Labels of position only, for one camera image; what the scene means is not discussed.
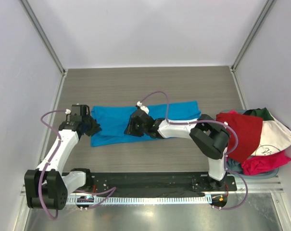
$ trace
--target pile of clothes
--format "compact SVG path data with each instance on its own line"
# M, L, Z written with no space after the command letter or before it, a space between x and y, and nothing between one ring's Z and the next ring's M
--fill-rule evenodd
M216 120L228 124L237 133L239 143L228 155L228 168L244 175L257 175L291 161L284 150L291 145L291 131L266 109L220 113ZM228 150L235 145L231 135Z

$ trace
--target metallic floor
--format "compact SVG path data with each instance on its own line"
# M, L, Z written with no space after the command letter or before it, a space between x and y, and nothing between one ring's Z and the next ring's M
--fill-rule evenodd
M230 194L228 206L241 202L243 194ZM250 194L235 210L219 211L209 205L101 206L60 211L56 221L44 211L31 210L26 231L282 231L271 194Z
M233 77L227 66L70 69L64 81L58 109L74 103L100 106L134 106L155 90L169 94L170 102L196 100L204 114L241 108ZM157 94L146 103L165 103ZM57 114L59 126L64 114ZM50 138L49 147L55 136ZM92 148L84 136L70 154L65 171L75 167L93 172L207 171L208 163L187 139L112 144Z

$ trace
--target dark red cloth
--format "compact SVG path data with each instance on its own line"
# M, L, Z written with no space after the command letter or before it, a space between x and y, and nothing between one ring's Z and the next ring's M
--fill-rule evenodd
M254 156L245 160L241 167L245 175L256 175L285 165L289 161L291 161L291 158L282 151L272 155Z
M251 115L220 113L216 116L216 120L222 123L227 122L237 133L238 146L228 156L243 163L260 144L263 119ZM231 132L230 134L228 150L235 145L234 135Z

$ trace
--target white panel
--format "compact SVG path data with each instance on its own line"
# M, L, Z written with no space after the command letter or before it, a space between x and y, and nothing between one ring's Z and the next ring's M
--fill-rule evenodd
M29 0L66 68L233 64L266 0Z
M0 1L0 231L12 230L61 75L17 0Z
M237 73L249 108L267 107L291 129L291 0L276 2ZM279 177L291 204L291 162Z

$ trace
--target metal beam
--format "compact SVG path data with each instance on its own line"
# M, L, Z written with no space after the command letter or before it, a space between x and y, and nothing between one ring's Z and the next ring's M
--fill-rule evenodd
M249 45L251 44L252 40L254 39L256 33L259 31L261 25L263 24L265 18L267 17L268 13L272 9L273 5L275 4L276 0L267 0L264 7L262 8L258 18L255 21L255 24L252 27L246 41L244 42L239 54L237 55L235 62L231 69L235 72L238 64L240 63L241 59L243 58L244 54L246 53Z
M19 0L19 2L21 3L22 7L25 10L25 13L28 15L30 21L32 22L35 30L38 32L38 35L40 36L41 40L43 41L43 43L45 44L49 54L51 55L51 57L53 58L54 62L56 63L56 65L58 66L60 72L62 75L64 75L65 73L65 69L63 68L58 56L56 55L52 45L50 44L43 28L41 27L38 19L36 18L29 2L27 0Z

